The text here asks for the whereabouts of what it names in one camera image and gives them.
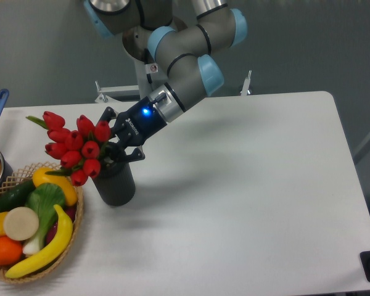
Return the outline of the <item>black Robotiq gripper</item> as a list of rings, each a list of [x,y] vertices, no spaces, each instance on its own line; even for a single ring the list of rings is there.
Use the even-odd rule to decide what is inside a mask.
[[[158,113],[148,97],[143,98],[125,112],[118,113],[112,107],[106,107],[99,122],[105,121],[110,126],[111,135],[118,138],[118,143],[108,143],[104,149],[103,168],[108,169],[119,163],[131,163],[145,159],[142,145],[155,133],[166,127],[167,122]],[[127,147],[135,147],[127,154]]]

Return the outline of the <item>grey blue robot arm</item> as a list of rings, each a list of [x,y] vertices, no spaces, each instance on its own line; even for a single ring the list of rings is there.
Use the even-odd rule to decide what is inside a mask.
[[[180,30],[171,1],[85,1],[96,30],[105,37],[132,33],[142,60],[155,65],[165,82],[125,112],[106,110],[112,135],[102,164],[144,158],[142,145],[155,133],[222,87],[224,77],[212,54],[246,38],[247,21],[226,1],[193,1],[197,23]]]

